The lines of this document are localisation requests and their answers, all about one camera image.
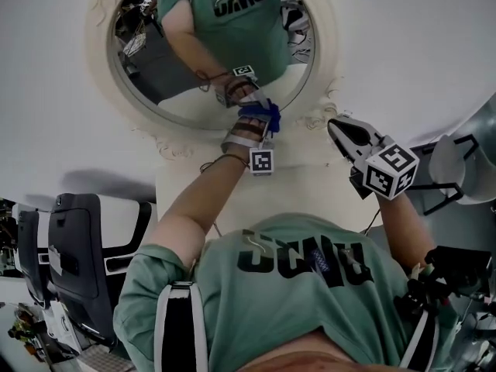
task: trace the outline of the black frame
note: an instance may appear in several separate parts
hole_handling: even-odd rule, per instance
[[[467,136],[463,136],[463,137],[461,137],[459,139],[455,139],[454,140],[454,143],[456,145],[460,145],[461,143],[465,143],[465,142],[468,142],[468,141],[471,141],[473,145],[465,153],[465,155],[463,156],[463,159],[464,160],[467,160],[468,157],[470,157],[472,154],[474,154],[475,150],[477,150],[477,148],[479,147],[479,143],[475,139],[475,136],[474,135],[471,135],[471,134],[470,135],[467,135]],[[412,151],[413,152],[422,151],[422,154],[427,155],[427,154],[431,154],[434,151],[434,148],[436,147],[436,145],[437,145],[437,142],[436,143],[430,143],[430,144],[427,144],[427,145],[414,147],[412,149]],[[463,197],[463,195],[464,195],[464,193],[463,193],[462,189],[460,188],[460,186],[458,184],[456,184],[456,183],[420,184],[420,185],[416,185],[416,186],[410,186],[407,189],[407,191],[410,191],[410,190],[442,190],[442,189],[453,189],[453,190],[456,190],[456,194],[455,195],[452,195],[451,197],[446,197],[438,205],[435,205],[434,207],[428,209],[427,211],[424,211],[424,216],[429,216],[429,215],[433,214],[434,212],[437,212],[440,209],[442,209],[442,208],[446,207],[447,205],[451,204],[452,202],[460,200]]]

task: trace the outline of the bracelet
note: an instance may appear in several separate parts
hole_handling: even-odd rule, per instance
[[[241,158],[240,156],[237,156],[235,154],[229,154],[229,153],[226,153],[226,154],[223,154],[221,157],[219,157],[217,160],[215,160],[213,163],[206,163],[206,164],[203,164],[201,167],[200,167],[200,172],[203,174],[206,170],[208,170],[212,165],[214,165],[215,163],[217,163],[218,161],[222,160],[223,158],[226,158],[226,157],[232,157],[232,158],[235,158],[239,161],[241,161],[243,163],[243,165],[245,166],[245,168],[250,168],[250,165],[243,159]]]

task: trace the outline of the person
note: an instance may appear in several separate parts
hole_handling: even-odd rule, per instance
[[[263,123],[239,122],[236,135],[259,139],[248,127]],[[195,281],[211,372],[397,370],[415,330],[394,306],[408,292],[401,266],[424,267],[436,247],[407,196],[378,197],[391,254],[302,214],[205,243],[248,159],[246,147],[232,145],[178,196],[129,265],[114,327],[137,369],[153,370],[160,293],[175,281]],[[433,367],[443,369],[457,314],[451,305],[439,310]]]
[[[222,91],[241,82],[230,72],[250,65],[263,87],[278,79],[291,62],[281,0],[153,0],[158,20],[174,52],[202,80]],[[239,101],[253,92],[241,87]]]

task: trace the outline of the green t-shirt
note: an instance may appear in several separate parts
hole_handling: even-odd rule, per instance
[[[157,0],[161,19],[180,0]],[[191,0],[195,35],[228,70],[251,65],[258,85],[278,79],[291,62],[281,0]]]
[[[177,256],[143,246],[131,262],[114,326],[139,371],[153,370],[157,300],[188,279]],[[357,363],[399,365],[415,327],[393,300],[408,291],[391,256],[360,234],[306,215],[280,215],[209,242],[195,268],[209,368],[230,372],[320,327]],[[450,365],[457,314],[439,314],[433,367]]]

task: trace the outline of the ornate mirror frame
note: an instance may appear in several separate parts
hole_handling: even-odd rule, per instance
[[[157,106],[141,95],[127,78],[117,53],[111,48],[114,42],[115,14],[121,1],[91,0],[86,16],[85,49],[88,67],[102,94],[136,128],[151,136],[179,143],[218,144],[226,131],[194,129],[164,118],[156,112]],[[331,3],[329,0],[303,1],[312,19],[315,48],[310,56],[308,76],[305,75],[297,89],[287,97],[287,106],[281,121],[283,131],[291,128],[291,124],[305,117],[311,110],[329,107],[329,88],[336,76],[338,38]]]

